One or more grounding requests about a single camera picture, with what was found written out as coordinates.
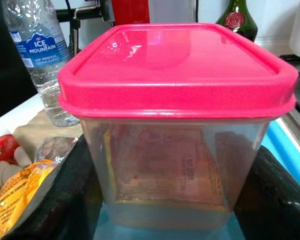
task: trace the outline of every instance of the printed label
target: printed label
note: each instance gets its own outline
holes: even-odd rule
[[[219,171],[200,128],[116,125],[104,142],[117,202],[224,208]]]
[[[231,29],[240,27],[244,22],[245,15],[242,12],[231,12],[225,18],[225,24]]]
[[[22,41],[17,31],[10,32],[12,40],[27,68],[44,68],[69,60],[67,44],[58,24],[51,26],[52,35],[34,33]]]

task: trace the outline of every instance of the plastic water bottle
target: plastic water bottle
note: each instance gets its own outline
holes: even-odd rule
[[[57,74],[70,59],[66,41],[50,0],[1,0],[3,15],[15,46],[56,126],[79,120],[58,103]]]

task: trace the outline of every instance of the pink lid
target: pink lid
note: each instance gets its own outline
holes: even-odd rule
[[[273,118],[294,107],[297,77],[219,25],[121,25],[59,72],[59,102],[92,118]]]

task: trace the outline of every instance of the clear plastic container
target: clear plastic container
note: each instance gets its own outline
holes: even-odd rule
[[[134,227],[227,223],[296,70],[215,24],[122,25],[59,73],[110,217]]]

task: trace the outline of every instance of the plastic food container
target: plastic food container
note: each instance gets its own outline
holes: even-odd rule
[[[122,25],[60,71],[59,102],[81,120],[115,222],[215,229],[297,76],[219,25]]]

